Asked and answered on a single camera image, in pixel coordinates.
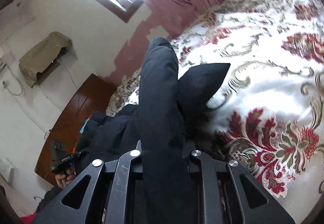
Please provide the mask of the person's left hand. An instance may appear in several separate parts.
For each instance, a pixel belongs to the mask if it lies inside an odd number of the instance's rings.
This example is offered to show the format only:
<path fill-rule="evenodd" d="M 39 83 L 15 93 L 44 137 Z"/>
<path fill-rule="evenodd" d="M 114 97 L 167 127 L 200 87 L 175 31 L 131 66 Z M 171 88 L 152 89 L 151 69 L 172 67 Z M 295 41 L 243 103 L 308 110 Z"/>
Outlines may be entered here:
<path fill-rule="evenodd" d="M 76 177 L 75 168 L 71 167 L 70 169 L 67 170 L 67 172 L 63 174 L 56 174 L 55 180 L 57 186 L 61 189 L 64 189 L 67 185 L 69 185 L 74 180 L 75 177 Z"/>

